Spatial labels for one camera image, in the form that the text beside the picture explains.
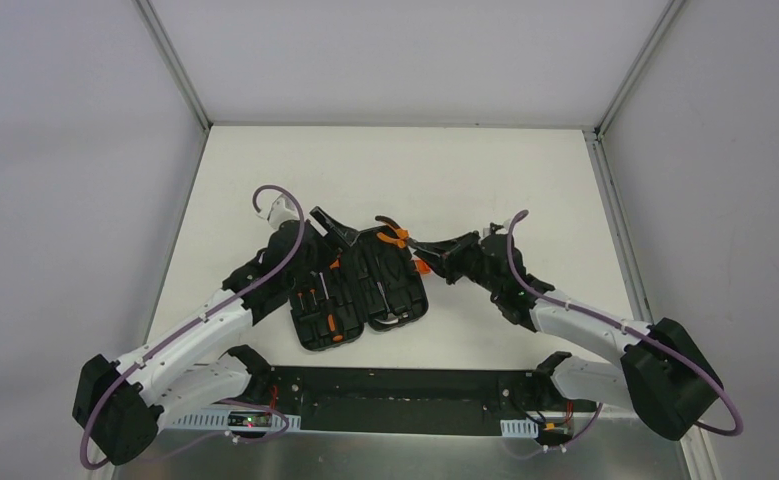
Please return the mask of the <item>large orange black screwdriver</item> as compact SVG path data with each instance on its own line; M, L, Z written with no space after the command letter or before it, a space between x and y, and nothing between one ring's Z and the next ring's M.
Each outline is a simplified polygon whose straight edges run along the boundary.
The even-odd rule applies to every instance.
M341 276L340 266L340 259L337 258L328 267L327 273L325 274L325 279L327 280L328 285L328 297L334 298L337 302L340 302L342 299L343 278Z

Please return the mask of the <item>orange handled pliers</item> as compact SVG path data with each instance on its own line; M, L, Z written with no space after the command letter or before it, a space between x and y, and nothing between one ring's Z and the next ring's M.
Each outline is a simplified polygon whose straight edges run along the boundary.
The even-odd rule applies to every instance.
M389 229L389 233L386 233L383 230L378 231L376 233L378 240L399 249L404 249L409 246L411 241L409 232L406 229L403 229L395 220L384 215L376 215L374 219Z

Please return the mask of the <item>black plastic tool case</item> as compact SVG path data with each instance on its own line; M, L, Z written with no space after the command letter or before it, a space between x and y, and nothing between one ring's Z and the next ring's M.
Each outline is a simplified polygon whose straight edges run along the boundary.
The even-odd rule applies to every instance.
M322 272L325 277L328 267L334 261L322 270L311 273L290 295L290 313L295 333L300 345L306 350L315 352L350 343L358 339L365 329L372 329L368 320L373 280L383 283L393 307L404 305L412 312L415 321L428 312L429 301L422 281L421 263L410 252L411 241L407 248L399 249L378 240L376 233L380 230L389 233L389 229L381 223L360 231L356 247L346 252L337 252L334 258L334 261L340 259L343 278L341 301L331 298L336 322L344 335L341 343L331 340L319 279L319 273ZM318 309L312 306L310 289L316 290ZM298 292L303 293L305 313L300 311Z

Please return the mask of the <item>hammer with black handle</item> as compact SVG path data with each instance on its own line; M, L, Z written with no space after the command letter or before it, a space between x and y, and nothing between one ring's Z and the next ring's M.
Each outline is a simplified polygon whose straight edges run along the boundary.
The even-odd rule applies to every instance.
M388 331L415 321L412 312L404 305L393 307L387 289L380 280L371 282L372 299L368 325L376 331Z

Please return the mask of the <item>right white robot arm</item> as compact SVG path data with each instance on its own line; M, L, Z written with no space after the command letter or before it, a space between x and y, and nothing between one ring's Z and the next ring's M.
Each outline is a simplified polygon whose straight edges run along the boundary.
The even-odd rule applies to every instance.
M596 355L555 352L533 371L534 400L548 410L587 400L633 411L654 433L679 440L718 400L723 384L686 329L665 318L629 322L592 310L528 272L498 226L436 242L413 241L415 255L453 284L485 289L512 324L558 337Z

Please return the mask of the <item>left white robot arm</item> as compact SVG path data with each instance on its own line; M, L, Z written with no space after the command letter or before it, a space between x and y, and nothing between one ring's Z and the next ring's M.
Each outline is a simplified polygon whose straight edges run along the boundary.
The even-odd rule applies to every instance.
M139 458L167 425L195 409L233 397L253 405L268 396L268 362L226 340L293 300L359 234L319 207L306 218L294 207L273 208L267 219L267 245L195 313L114 360L97 354L84 363L72 417L83 429L85 468Z

